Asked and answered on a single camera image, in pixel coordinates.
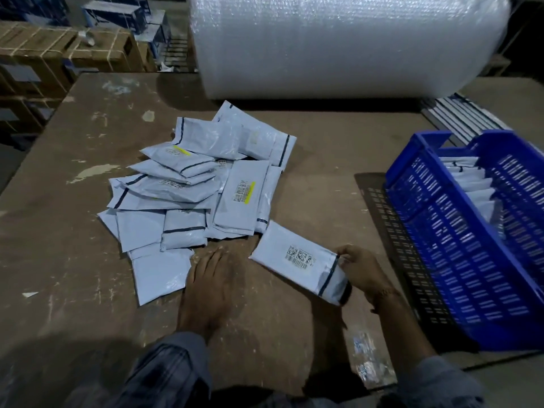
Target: rolled-up sleeve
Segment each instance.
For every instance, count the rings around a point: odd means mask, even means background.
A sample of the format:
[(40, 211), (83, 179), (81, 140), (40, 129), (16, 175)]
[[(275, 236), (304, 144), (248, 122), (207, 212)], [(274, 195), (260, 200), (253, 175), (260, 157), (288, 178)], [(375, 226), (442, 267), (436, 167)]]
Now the rolled-up sleeve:
[(408, 407), (484, 408), (483, 389), (474, 378), (444, 358), (426, 358), (398, 377), (397, 395)]
[(108, 408), (170, 408), (209, 399), (212, 380), (204, 339), (192, 332), (167, 336), (136, 364)]

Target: stack of white mailers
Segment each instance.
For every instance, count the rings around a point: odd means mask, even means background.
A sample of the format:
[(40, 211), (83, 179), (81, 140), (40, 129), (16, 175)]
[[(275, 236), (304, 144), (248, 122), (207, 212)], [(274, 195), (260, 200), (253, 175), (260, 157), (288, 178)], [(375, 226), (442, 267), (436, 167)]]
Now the stack of white mailers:
[(185, 287), (191, 247), (263, 233), (296, 137), (224, 102), (212, 121), (179, 117), (136, 175), (110, 179), (98, 214), (132, 260), (140, 305)]

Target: yellow highlighter mark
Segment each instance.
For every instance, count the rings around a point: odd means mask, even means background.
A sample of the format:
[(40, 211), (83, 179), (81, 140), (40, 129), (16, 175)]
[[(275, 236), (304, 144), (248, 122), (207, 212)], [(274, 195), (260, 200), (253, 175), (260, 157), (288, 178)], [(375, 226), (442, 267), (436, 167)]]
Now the yellow highlighter mark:
[(251, 199), (251, 194), (253, 193), (254, 187), (255, 187), (255, 182), (251, 182), (251, 186), (249, 186), (248, 195), (245, 197), (245, 201), (244, 201), (246, 205), (249, 203), (249, 200)]
[(187, 156), (191, 156), (191, 154), (185, 150), (185, 149), (182, 149), (180, 146), (176, 146), (176, 145), (173, 145), (176, 149), (178, 149), (179, 151), (181, 151), (183, 154), (186, 154)]

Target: bubble wrap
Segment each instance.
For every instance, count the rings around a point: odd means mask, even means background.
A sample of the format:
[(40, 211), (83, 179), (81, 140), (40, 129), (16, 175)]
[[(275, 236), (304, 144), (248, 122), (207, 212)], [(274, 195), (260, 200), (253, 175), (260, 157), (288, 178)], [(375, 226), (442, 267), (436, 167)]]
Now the bubble wrap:
[(190, 0), (206, 95), (444, 97), (478, 75), (508, 0)]

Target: blue plastic crate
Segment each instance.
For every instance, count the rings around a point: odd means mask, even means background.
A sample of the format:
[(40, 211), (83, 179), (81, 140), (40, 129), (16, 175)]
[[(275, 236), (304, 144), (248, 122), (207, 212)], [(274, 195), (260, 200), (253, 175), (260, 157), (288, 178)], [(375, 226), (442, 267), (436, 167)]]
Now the blue plastic crate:
[[(544, 349), (544, 157), (512, 131), (466, 147), (416, 133), (386, 192), (450, 312), (482, 350)], [(506, 239), (484, 221), (439, 157), (478, 156), (502, 200)]]

